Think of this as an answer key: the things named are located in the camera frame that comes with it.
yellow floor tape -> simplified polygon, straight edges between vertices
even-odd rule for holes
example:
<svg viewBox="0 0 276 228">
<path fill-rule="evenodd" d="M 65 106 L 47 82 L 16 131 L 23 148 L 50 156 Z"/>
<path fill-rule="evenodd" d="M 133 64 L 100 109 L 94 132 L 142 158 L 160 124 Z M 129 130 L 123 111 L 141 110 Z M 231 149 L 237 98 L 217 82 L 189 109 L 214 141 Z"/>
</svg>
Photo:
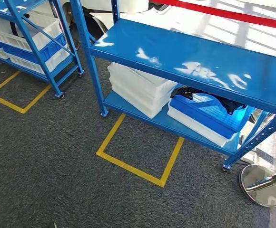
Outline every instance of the yellow floor tape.
<svg viewBox="0 0 276 228">
<path fill-rule="evenodd" d="M 5 84 L 8 83 L 9 81 L 12 80 L 13 78 L 16 77 L 19 73 L 20 73 L 20 71 L 17 71 L 17 72 L 14 73 L 13 75 L 7 78 L 4 82 L 1 83 L 0 84 L 0 89 L 2 87 L 5 86 Z M 9 101 L 6 101 L 5 99 L 2 99 L 2 98 L 0 98 L 0 103 L 1 104 L 3 104 L 5 106 L 7 106 L 7 107 L 11 108 L 13 110 L 17 111 L 19 113 L 24 114 L 27 111 L 28 111 L 30 108 L 31 108 L 32 106 L 33 106 L 35 103 L 36 103 L 38 100 L 39 100 L 41 97 L 42 97 L 44 94 L 45 94 L 47 91 L 48 91 L 50 88 L 51 88 L 51 85 L 46 86 L 44 90 L 42 90 L 42 92 L 40 92 L 39 95 L 37 95 L 36 98 L 34 98 L 33 100 L 32 100 L 30 103 L 29 103 L 25 108 L 20 108 L 20 107 L 16 106 L 14 104 L 10 103 Z"/>
<path fill-rule="evenodd" d="M 110 133 L 103 141 L 102 145 L 100 146 L 100 148 L 97 151 L 97 155 L 104 158 L 105 160 L 107 160 L 109 162 L 111 162 L 113 164 L 119 166 L 121 168 L 123 168 L 125 170 L 134 173 L 135 175 L 138 175 L 139 177 L 148 180 L 150 182 L 159 185 L 160 187 L 164 187 L 166 183 L 169 173 L 171 172 L 172 168 L 173 167 L 175 161 L 177 158 L 177 155 L 178 155 L 179 151 L 181 150 L 182 144 L 184 143 L 184 138 L 180 137 L 176 145 L 175 146 L 173 152 L 172 153 L 171 157 L 168 161 L 167 165 L 166 166 L 165 170 L 163 171 L 163 174 L 160 179 L 153 177 L 152 175 L 145 173 L 141 170 L 136 169 L 135 167 L 132 167 L 131 165 L 126 164 L 123 161 L 120 161 L 116 158 L 113 158 L 110 155 L 104 153 L 105 148 L 108 145 L 108 143 L 113 138 L 113 136 L 117 131 L 117 129 L 120 126 L 120 124 L 123 121 L 123 119 L 126 117 L 125 114 L 121 114 L 119 119 L 113 125 L 113 127 L 110 131 Z"/>
</svg>

shelving unit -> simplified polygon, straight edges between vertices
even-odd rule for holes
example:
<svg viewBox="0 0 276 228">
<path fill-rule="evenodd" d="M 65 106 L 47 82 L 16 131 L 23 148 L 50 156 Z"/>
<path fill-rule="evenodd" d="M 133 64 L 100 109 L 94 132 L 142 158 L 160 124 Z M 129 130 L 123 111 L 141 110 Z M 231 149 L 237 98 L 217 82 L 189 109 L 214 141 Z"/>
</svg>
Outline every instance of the shelving unit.
<svg viewBox="0 0 276 228">
<path fill-rule="evenodd" d="M 73 73 L 75 70 L 78 70 L 78 74 L 81 76 L 84 71 L 82 68 L 80 61 L 79 60 L 78 54 L 76 51 L 76 48 L 73 44 L 73 38 L 71 37 L 71 34 L 67 26 L 67 23 L 66 22 L 65 16 L 64 15 L 64 12 L 60 4 L 59 0 L 49 0 L 49 3 L 51 4 L 51 8 L 54 10 L 54 15 L 56 15 L 57 18 L 60 19 L 60 26 L 62 28 L 62 31 L 64 31 L 64 35 L 67 40 L 67 43 L 68 44 L 69 48 L 70 50 L 68 50 L 67 48 L 65 48 L 64 46 L 57 42 L 54 38 L 50 37 L 49 35 L 43 32 L 41 28 L 32 23 L 29 19 L 26 18 L 24 14 L 27 13 L 35 7 L 37 7 L 39 5 L 41 5 L 47 0 L 1 0 L 0 1 L 0 18 L 14 22 L 15 23 L 20 32 L 24 35 L 24 37 L 27 40 L 27 42 L 29 44 L 30 49 L 33 51 L 36 59 L 39 62 L 39 64 L 41 66 L 41 68 L 43 70 L 44 75 L 30 70 L 25 67 L 22 67 L 17 64 L 14 64 L 11 62 L 10 59 L 2 59 L 0 58 L 0 61 L 11 65 L 12 67 L 21 70 L 23 72 L 41 79 L 42 81 L 45 81 L 46 83 L 51 84 L 52 88 L 55 92 L 56 97 L 61 97 L 63 98 L 64 94 L 59 89 L 59 85 L 66 80 L 67 77 Z M 61 62 L 59 65 L 58 65 L 55 69 L 50 72 L 48 67 L 45 65 L 45 60 L 42 58 L 42 55 L 39 51 L 36 48 L 36 44 L 33 41 L 32 37 L 30 35 L 28 29 L 24 25 L 24 22 L 28 23 L 36 29 L 37 29 L 39 32 L 42 33 L 43 35 L 49 38 L 50 40 L 52 40 L 53 42 L 58 44 L 61 46 L 61 48 L 70 53 L 68 57 L 67 57 L 65 60 Z M 72 67 L 70 70 L 67 71 L 66 74 L 64 74 L 63 77 L 59 79 L 58 81 L 55 81 L 54 77 L 57 76 L 58 73 L 64 69 L 65 67 L 68 66 L 71 62 L 74 62 L 74 66 Z"/>
<path fill-rule="evenodd" d="M 80 35 L 94 83 L 101 116 L 107 116 L 107 107 L 116 109 L 129 116 L 145 121 L 187 140 L 214 149 L 228 158 L 223 170 L 229 170 L 237 160 L 243 157 L 276 131 L 276 115 L 264 128 L 259 130 L 266 112 L 276 114 L 276 57 L 253 52 L 197 38 L 178 32 L 151 27 L 119 18 L 117 0 L 112 0 L 114 26 L 93 45 L 90 45 L 83 11 L 79 0 L 70 0 L 74 19 Z M 191 7 L 191 10 L 217 16 L 226 14 L 225 10 L 197 6 L 178 0 L 159 0 L 172 5 Z M 276 20 L 228 12 L 231 19 L 276 27 Z M 219 147 L 167 115 L 167 105 L 153 119 L 150 119 L 122 97 L 110 92 L 103 97 L 95 56 L 132 67 L 181 84 L 237 101 L 264 110 L 248 137 L 238 148 L 239 137 Z M 191 63 L 214 72 L 216 80 L 208 76 L 194 76 Z M 245 83 L 237 86 L 234 76 L 243 76 Z"/>
</svg>

